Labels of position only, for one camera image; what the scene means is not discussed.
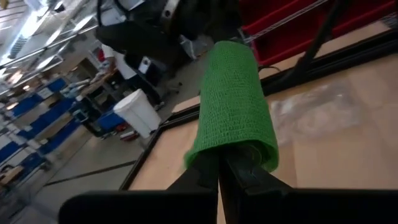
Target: black metal frame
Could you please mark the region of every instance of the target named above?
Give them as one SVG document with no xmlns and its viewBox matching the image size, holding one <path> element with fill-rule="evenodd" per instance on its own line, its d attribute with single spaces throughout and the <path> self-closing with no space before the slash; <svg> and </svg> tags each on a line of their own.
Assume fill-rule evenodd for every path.
<svg viewBox="0 0 398 224">
<path fill-rule="evenodd" d="M 396 52 L 397 32 L 390 30 L 313 60 L 344 7 L 344 0 L 335 1 L 327 25 L 295 68 L 261 80 L 265 96 Z M 161 134 L 198 119 L 199 112 L 200 105 L 195 105 L 173 114 L 155 132 L 121 191 L 92 192 L 70 199 L 61 208 L 60 223 L 216 223 L 218 180 L 227 223 L 398 219 L 396 190 L 293 189 L 253 164 L 239 149 L 231 149 L 233 146 L 202 152 L 167 190 L 126 191 Z"/>
</svg>

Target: white trash can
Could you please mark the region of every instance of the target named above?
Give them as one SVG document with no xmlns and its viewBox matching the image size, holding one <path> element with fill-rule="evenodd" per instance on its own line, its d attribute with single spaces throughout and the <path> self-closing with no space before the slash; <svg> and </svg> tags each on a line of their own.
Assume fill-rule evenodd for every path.
<svg viewBox="0 0 398 224">
<path fill-rule="evenodd" d="M 145 93 L 138 89 L 113 107 L 113 111 L 129 123 L 143 138 L 159 127 L 161 119 L 148 102 Z"/>
</svg>

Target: white bucket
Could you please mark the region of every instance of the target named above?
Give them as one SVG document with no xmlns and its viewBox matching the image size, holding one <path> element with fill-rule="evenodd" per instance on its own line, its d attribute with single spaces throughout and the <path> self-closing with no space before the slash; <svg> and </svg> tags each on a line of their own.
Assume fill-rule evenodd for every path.
<svg viewBox="0 0 398 224">
<path fill-rule="evenodd" d="M 150 132 L 156 130 L 161 122 L 159 115 L 141 89 L 117 103 L 113 111 L 129 123 L 143 138 L 148 138 Z"/>
</svg>

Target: red shelf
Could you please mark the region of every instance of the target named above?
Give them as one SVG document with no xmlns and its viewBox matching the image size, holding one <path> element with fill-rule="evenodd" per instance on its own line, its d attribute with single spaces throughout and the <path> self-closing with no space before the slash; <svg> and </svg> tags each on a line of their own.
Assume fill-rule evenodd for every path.
<svg viewBox="0 0 398 224">
<path fill-rule="evenodd" d="M 253 42 L 261 65 L 272 65 L 306 51 L 315 38 L 325 13 L 314 9 L 270 31 Z"/>
<path fill-rule="evenodd" d="M 315 0 L 241 0 L 239 8 L 243 31 L 256 34 L 314 2 Z"/>
<path fill-rule="evenodd" d="M 347 34 L 393 12 L 394 0 L 354 0 L 333 29 L 333 37 Z"/>
</svg>

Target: gray floor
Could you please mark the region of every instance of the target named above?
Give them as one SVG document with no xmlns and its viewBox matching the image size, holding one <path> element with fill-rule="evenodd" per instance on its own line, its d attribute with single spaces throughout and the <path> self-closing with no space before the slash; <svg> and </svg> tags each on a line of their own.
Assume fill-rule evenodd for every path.
<svg viewBox="0 0 398 224">
<path fill-rule="evenodd" d="M 178 95 L 171 94 L 166 98 L 166 106 L 159 111 L 162 119 L 170 116 L 171 110 L 177 103 L 198 95 L 205 63 L 204 56 L 177 73 L 171 82 L 182 82 L 183 86 Z M 70 140 L 70 144 L 65 146 L 67 152 L 64 157 L 67 161 L 44 174 L 47 178 L 45 182 L 42 181 L 43 184 L 135 161 L 143 151 L 138 141 L 123 142 L 118 136 L 100 140 L 89 133 L 79 133 L 71 138 L 73 139 Z M 131 168 L 132 165 L 124 166 L 42 187 L 33 193 L 32 206 L 18 214 L 14 223 L 56 223 L 51 217 L 56 216 L 58 209 L 68 198 L 91 190 L 116 190 Z"/>
</svg>

